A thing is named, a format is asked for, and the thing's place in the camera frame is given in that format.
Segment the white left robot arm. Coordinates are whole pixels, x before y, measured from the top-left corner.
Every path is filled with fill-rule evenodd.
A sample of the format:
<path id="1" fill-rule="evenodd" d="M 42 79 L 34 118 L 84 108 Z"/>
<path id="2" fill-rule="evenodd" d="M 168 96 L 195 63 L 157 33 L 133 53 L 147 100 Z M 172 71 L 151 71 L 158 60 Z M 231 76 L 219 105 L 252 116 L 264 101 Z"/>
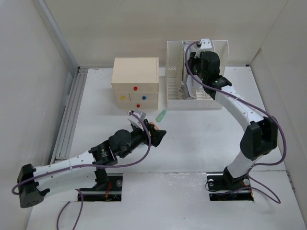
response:
<path id="1" fill-rule="evenodd" d="M 118 130 L 108 140 L 76 157 L 51 165 L 21 167 L 12 193 L 19 197 L 21 208 L 40 204 L 45 198 L 74 189 L 102 190 L 109 182 L 106 168 L 117 168 L 118 158 L 125 158 L 144 144 L 157 147 L 165 130 L 156 129 L 144 120 L 132 131 Z"/>

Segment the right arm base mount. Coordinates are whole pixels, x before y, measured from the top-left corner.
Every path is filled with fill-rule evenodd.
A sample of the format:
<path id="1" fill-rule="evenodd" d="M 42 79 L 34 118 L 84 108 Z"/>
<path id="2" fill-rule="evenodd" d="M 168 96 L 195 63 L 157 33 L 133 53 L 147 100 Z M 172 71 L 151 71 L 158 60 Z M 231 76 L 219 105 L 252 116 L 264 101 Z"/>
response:
<path id="1" fill-rule="evenodd" d="M 206 176 L 210 201 L 254 201 L 247 175 L 234 182 L 228 181 L 223 172 L 208 172 Z"/>

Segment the grey setup guide booklet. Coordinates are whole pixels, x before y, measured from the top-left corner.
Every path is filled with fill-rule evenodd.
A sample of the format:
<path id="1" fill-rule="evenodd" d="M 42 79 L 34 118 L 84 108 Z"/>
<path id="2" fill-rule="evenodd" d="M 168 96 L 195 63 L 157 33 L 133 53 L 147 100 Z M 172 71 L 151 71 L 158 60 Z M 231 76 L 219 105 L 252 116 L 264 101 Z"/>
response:
<path id="1" fill-rule="evenodd" d="M 185 65 L 185 61 L 186 61 L 185 52 L 190 43 L 191 42 L 189 41 L 183 42 L 183 70 L 182 70 L 182 77 L 181 77 L 181 87 L 179 89 L 183 100 L 196 100 L 197 99 L 196 90 L 194 89 L 194 86 L 193 86 L 193 84 L 195 83 L 194 79 L 187 72 L 186 65 Z"/>

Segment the beige wooden drawer cabinet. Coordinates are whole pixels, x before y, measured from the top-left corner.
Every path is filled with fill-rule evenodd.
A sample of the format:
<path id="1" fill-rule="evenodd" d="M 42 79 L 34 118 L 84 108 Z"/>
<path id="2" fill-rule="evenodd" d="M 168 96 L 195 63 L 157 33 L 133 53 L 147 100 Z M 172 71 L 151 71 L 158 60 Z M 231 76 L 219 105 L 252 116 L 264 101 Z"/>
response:
<path id="1" fill-rule="evenodd" d="M 111 85 L 119 109 L 157 110 L 159 58 L 115 58 Z"/>

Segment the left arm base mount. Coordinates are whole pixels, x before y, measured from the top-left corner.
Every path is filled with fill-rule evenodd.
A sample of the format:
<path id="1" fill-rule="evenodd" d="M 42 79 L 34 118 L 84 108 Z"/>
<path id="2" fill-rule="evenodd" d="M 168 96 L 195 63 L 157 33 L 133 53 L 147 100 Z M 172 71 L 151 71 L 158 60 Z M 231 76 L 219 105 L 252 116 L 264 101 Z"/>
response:
<path id="1" fill-rule="evenodd" d="M 122 199 L 122 173 L 108 174 L 109 182 L 101 188 L 82 188 L 80 191 L 83 194 L 85 202 L 120 202 Z"/>

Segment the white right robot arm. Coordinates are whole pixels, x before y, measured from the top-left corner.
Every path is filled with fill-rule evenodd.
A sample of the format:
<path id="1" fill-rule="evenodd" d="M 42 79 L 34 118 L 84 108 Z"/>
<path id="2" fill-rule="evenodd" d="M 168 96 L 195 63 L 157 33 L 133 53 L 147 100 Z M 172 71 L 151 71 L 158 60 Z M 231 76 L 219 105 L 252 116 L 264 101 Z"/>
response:
<path id="1" fill-rule="evenodd" d="M 222 105 L 244 131 L 240 152 L 225 167 L 222 176 L 223 185 L 232 189 L 258 159 L 277 147 L 277 125 L 272 118 L 243 103 L 232 83 L 220 74 L 220 58 L 215 52 L 205 51 L 199 55 L 191 52 L 187 65 L 187 71 L 202 83 L 205 92 Z"/>

